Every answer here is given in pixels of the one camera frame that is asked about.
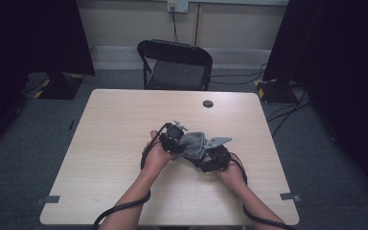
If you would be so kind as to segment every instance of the chair seat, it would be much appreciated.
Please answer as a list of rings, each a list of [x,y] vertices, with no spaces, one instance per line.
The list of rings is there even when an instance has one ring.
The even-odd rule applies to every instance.
[[[148,87],[202,90],[207,71],[205,66],[157,60]]]

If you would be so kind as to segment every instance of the chair backrest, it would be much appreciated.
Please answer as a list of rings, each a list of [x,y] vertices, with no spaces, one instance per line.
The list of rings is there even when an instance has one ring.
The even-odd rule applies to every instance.
[[[145,63],[147,63],[146,57],[170,62],[210,66],[210,68],[212,68],[213,64],[208,52],[189,44],[148,39],[138,44],[137,51]]]

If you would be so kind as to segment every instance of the table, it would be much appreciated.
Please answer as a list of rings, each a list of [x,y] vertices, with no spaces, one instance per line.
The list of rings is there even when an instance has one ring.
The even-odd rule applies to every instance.
[[[203,102],[214,106],[207,108]],[[225,146],[238,155],[249,187],[287,224],[298,223],[281,162],[257,95],[97,89],[40,216],[43,224],[92,224],[112,207],[140,171],[150,131],[177,120],[206,138],[232,137]],[[140,225],[250,225],[235,195],[213,173],[185,159],[169,163],[151,188]]]

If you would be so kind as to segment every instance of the gray carpet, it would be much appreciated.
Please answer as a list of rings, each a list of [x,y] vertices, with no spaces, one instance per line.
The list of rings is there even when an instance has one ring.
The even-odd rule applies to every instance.
[[[213,75],[256,72],[259,70],[214,70]],[[26,88],[42,78],[44,74],[31,75]],[[233,83],[252,78],[214,77],[213,81]],[[25,94],[23,110],[0,137],[0,229],[90,229],[44,226],[39,222],[42,206],[35,202],[50,193],[92,90],[142,87],[141,70],[102,70],[97,71],[97,77],[86,77],[73,101],[37,100],[33,98],[36,90]],[[210,91],[256,89],[251,82],[211,83]],[[296,94],[301,96],[302,92],[300,88]],[[308,101],[306,96],[302,104]],[[284,107],[263,104],[266,117],[290,110]],[[269,123],[272,132],[281,120]],[[330,128],[312,105],[292,113],[273,139],[289,187],[302,197],[296,203],[300,216],[297,229],[368,229],[368,181],[332,141]]]

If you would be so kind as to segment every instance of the black folding chair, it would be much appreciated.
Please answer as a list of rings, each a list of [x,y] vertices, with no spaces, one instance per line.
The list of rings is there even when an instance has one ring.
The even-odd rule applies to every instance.
[[[149,39],[140,42],[137,51],[143,61],[145,89],[208,90],[213,61],[202,48]],[[152,69],[148,59],[156,60]]]

